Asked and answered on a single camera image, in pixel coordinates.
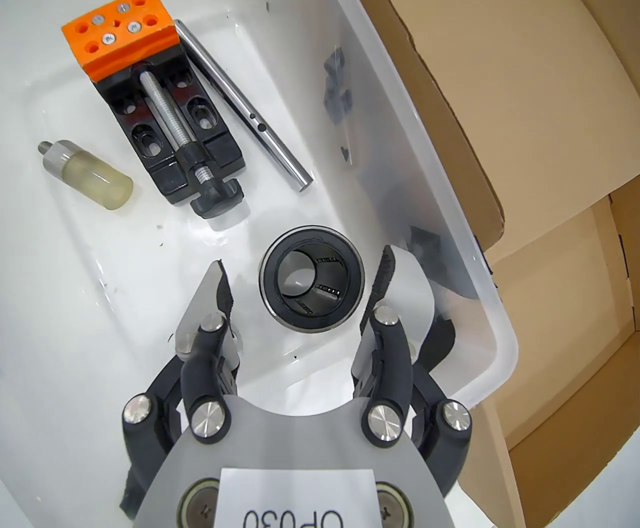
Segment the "metal screw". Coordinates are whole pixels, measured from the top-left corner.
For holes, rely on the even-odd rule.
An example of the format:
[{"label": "metal screw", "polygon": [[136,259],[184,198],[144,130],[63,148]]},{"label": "metal screw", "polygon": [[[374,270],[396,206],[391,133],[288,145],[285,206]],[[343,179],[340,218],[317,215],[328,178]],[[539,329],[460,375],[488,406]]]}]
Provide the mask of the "metal screw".
[{"label": "metal screw", "polygon": [[204,479],[183,496],[178,510],[178,525],[184,528],[211,528],[216,519],[220,482]]},{"label": "metal screw", "polygon": [[457,401],[449,401],[442,408],[444,419],[451,429],[466,431],[471,426],[471,415],[467,408]]},{"label": "metal screw", "polygon": [[113,44],[114,42],[116,42],[116,36],[113,33],[105,33],[102,36],[103,44],[106,44],[108,46],[109,44]]},{"label": "metal screw", "polygon": [[376,318],[377,322],[386,326],[394,326],[395,324],[398,324],[398,321],[400,320],[398,314],[388,306],[379,306],[373,310],[373,316]]},{"label": "metal screw", "polygon": [[215,332],[220,330],[225,324],[225,318],[220,312],[215,312],[206,316],[200,323],[200,327],[205,332]]},{"label": "metal screw", "polygon": [[217,401],[206,401],[191,417],[191,430],[200,438],[215,435],[225,423],[225,410]]},{"label": "metal screw", "polygon": [[149,416],[151,400],[146,394],[138,394],[131,398],[124,406],[122,418],[128,424],[139,424]]},{"label": "metal screw", "polygon": [[379,404],[371,408],[367,416],[369,429],[376,438],[393,442],[402,433],[400,416],[388,405]]},{"label": "metal screw", "polygon": [[129,25],[127,26],[127,29],[129,30],[130,33],[137,33],[142,29],[142,25],[140,24],[140,22],[136,22],[134,20],[133,22],[129,23]]},{"label": "metal screw", "polygon": [[[160,83],[158,83],[154,75],[151,72],[142,72],[140,74],[140,84],[142,84],[149,99],[153,102],[169,133],[178,144],[178,147],[191,143],[191,136],[182,124],[182,121],[180,121],[178,114],[167,99]],[[195,177],[198,179],[198,182],[204,183],[205,181],[213,180],[213,173],[209,167],[203,166],[195,170]]]},{"label": "metal screw", "polygon": [[411,513],[406,498],[391,484],[377,482],[382,528],[410,528]]}]

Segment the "white surface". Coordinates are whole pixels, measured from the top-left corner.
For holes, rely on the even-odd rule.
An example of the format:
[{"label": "white surface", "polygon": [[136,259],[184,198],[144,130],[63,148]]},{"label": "white surface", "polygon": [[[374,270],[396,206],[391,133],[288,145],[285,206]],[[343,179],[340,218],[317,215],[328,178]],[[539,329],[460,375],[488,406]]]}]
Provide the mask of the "white surface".
[{"label": "white surface", "polygon": [[636,528],[639,497],[640,429],[549,528]]},{"label": "white surface", "polygon": [[[260,301],[258,263],[292,227],[317,223],[343,232],[369,278],[383,245],[402,245],[409,223],[441,235],[454,282],[471,285],[479,300],[452,292],[438,297],[457,339],[435,378],[470,406],[509,376],[513,331],[433,147],[359,3],[273,0],[268,13],[261,0],[235,2],[232,12],[222,1],[165,2],[316,178],[307,192],[294,192],[212,93],[246,160],[238,177],[250,209],[245,220],[219,231],[188,204],[174,207],[162,198],[75,63],[60,26],[96,4],[8,3],[0,31],[6,50],[0,56],[6,80],[0,86],[0,479],[35,528],[129,525],[118,509],[129,467],[120,412],[171,357],[172,333],[214,259],[223,259],[236,300],[241,395],[269,410],[287,408],[287,387],[310,394],[308,384],[296,384],[339,366],[304,412],[351,397],[349,364],[364,304],[340,328],[302,335],[272,320]],[[353,110],[336,127],[323,107],[323,63],[338,45]],[[63,138],[132,177],[134,194],[125,207],[105,211],[44,172],[37,144]],[[350,163],[341,147],[349,149]]]},{"label": "white surface", "polygon": [[[283,515],[286,511],[292,515]],[[339,517],[329,513],[332,511],[337,512]],[[214,528],[250,527],[252,525],[247,522],[247,517],[251,521],[265,519],[267,523],[291,523],[292,526],[382,526],[376,480],[370,469],[317,471],[225,468],[220,478]]]}]

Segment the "cardboard flap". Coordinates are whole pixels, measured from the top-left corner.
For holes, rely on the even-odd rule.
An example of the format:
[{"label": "cardboard flap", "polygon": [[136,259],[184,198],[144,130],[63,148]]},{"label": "cardboard flap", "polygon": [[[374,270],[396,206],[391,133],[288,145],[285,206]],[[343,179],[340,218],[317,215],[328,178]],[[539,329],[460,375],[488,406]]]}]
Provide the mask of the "cardboard flap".
[{"label": "cardboard flap", "polygon": [[611,193],[611,212],[625,252],[634,303],[636,330],[640,321],[640,177]]},{"label": "cardboard flap", "polygon": [[640,98],[579,0],[392,3],[504,206],[491,263],[640,173]]},{"label": "cardboard flap", "polygon": [[500,528],[525,528],[518,487],[500,419],[489,397],[471,411],[474,432],[460,487]]},{"label": "cardboard flap", "polygon": [[640,332],[509,452],[527,528],[543,528],[640,426]]},{"label": "cardboard flap", "polygon": [[495,393],[512,448],[634,331],[609,199],[501,260],[493,272],[520,345],[515,372]]},{"label": "cardboard flap", "polygon": [[627,74],[640,93],[640,2],[637,0],[582,0],[611,47],[616,51]]},{"label": "cardboard flap", "polygon": [[504,215],[465,133],[389,1],[362,0],[362,5],[420,115],[471,231],[487,250],[502,236]]}]

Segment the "white plastic bin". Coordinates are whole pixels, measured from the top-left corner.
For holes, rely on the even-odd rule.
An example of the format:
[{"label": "white plastic bin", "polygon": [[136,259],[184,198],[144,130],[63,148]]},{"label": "white plastic bin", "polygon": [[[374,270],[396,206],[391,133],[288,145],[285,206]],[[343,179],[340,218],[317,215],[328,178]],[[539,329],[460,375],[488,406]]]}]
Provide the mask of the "white plastic bin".
[{"label": "white plastic bin", "polygon": [[[69,51],[60,26],[98,4],[5,6],[0,479],[36,528],[130,525],[118,509],[129,466],[120,412],[172,356],[172,334],[214,259],[223,259],[236,300],[241,394],[291,413],[326,411],[350,398],[364,302],[335,330],[306,335],[280,326],[260,300],[260,259],[290,228],[320,224],[347,236],[365,265],[364,299],[385,244],[404,246],[409,225],[438,234],[452,284],[436,288],[438,310],[453,320],[457,337],[435,379],[447,395],[474,406],[516,362],[515,336],[483,257],[360,3],[165,6],[316,181],[300,195],[293,191],[211,90],[243,151],[238,178],[250,207],[241,223],[213,230],[188,204],[172,206],[157,192]],[[340,93],[349,91],[351,101],[342,118],[324,104],[324,63],[339,49]],[[36,146],[60,139],[130,175],[130,202],[109,212],[46,174]]]}]

